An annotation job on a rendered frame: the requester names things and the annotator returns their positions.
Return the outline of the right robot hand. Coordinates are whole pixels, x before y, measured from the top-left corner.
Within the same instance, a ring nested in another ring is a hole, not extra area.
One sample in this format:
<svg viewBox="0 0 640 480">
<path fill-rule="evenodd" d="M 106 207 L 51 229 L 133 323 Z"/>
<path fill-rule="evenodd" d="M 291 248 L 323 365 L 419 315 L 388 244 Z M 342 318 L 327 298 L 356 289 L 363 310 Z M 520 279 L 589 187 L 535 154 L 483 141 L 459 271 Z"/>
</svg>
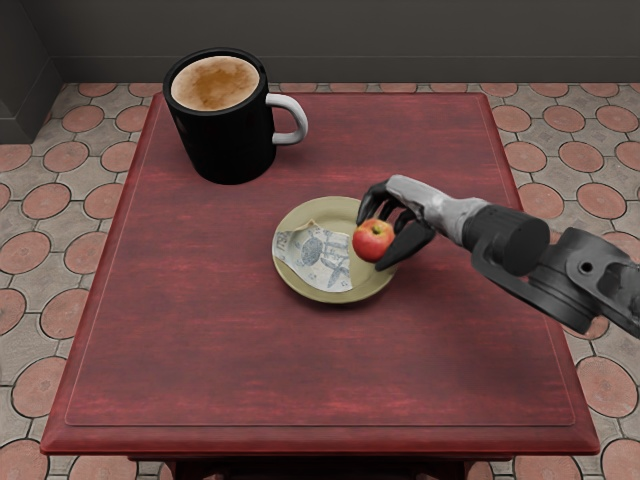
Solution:
<svg viewBox="0 0 640 480">
<path fill-rule="evenodd" d="M 437 233 L 461 246 L 466 221 L 488 205 L 479 198 L 455 199 L 418 180 L 393 175 L 365 193 L 356 223 L 362 224 L 375 213 L 385 220 L 394 210 L 402 211 L 394 223 L 394 241 L 375 264 L 382 271 L 413 256 Z"/>
</svg>

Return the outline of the red apple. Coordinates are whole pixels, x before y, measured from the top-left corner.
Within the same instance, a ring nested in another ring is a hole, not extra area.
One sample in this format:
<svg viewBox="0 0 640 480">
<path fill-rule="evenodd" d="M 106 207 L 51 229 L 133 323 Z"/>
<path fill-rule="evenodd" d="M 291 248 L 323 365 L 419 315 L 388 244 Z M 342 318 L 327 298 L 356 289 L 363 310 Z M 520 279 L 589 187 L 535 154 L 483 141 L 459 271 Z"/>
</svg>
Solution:
<svg viewBox="0 0 640 480">
<path fill-rule="evenodd" d="M 361 260 L 376 263 L 382 259 L 394 239 L 395 233 L 390 223 L 371 218 L 355 229 L 352 246 Z"/>
</svg>

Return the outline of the olive plate with printed pattern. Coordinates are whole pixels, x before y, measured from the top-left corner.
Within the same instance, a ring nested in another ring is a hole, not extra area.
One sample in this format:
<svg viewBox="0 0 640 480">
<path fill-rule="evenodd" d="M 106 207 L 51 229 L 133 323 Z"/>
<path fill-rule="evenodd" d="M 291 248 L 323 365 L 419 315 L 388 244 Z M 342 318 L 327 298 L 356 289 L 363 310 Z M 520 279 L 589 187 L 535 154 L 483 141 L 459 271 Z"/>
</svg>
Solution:
<svg viewBox="0 0 640 480">
<path fill-rule="evenodd" d="M 360 201 L 320 197 L 292 209 L 279 223 L 272 256 L 281 278 L 302 296 L 344 304 L 367 299 L 392 280 L 396 269 L 376 271 L 352 247 Z"/>
</svg>

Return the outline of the black mug with coffee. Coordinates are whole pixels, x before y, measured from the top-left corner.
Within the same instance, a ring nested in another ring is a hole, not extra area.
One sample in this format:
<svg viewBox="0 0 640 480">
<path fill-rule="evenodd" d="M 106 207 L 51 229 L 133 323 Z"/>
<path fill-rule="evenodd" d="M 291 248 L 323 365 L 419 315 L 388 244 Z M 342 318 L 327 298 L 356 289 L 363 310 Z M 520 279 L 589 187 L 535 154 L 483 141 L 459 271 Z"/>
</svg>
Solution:
<svg viewBox="0 0 640 480">
<path fill-rule="evenodd" d="M 211 48 L 177 61 L 163 95 L 195 170 L 224 185 L 265 173 L 279 145 L 305 139 L 306 113 L 293 98 L 271 94 L 264 65 L 234 48 Z"/>
</svg>

